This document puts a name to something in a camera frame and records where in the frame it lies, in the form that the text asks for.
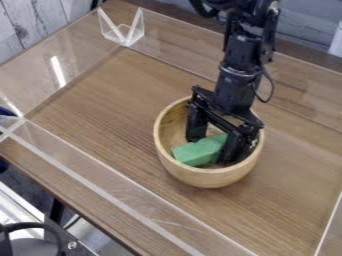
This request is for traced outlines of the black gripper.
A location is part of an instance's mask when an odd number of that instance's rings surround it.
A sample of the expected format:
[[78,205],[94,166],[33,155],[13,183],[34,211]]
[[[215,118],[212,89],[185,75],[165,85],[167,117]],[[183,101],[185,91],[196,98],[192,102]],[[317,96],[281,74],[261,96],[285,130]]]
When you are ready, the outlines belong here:
[[216,158],[219,164],[243,160],[257,145],[263,122],[252,113],[251,106],[260,76],[259,69],[247,73],[220,65],[215,89],[209,91],[200,86],[192,87],[185,139],[188,142],[200,140],[209,123],[227,132]]

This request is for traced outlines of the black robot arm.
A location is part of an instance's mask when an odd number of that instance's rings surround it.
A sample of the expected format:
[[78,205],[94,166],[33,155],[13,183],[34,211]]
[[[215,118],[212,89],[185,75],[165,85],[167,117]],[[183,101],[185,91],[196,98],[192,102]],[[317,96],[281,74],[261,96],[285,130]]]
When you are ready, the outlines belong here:
[[215,162],[227,164],[248,154],[264,128],[251,107],[260,99],[260,81],[269,77],[264,65],[275,51],[279,0],[191,0],[191,4],[204,16],[225,12],[227,18],[215,89],[192,88],[185,139],[203,139],[207,126],[215,125],[227,134]]

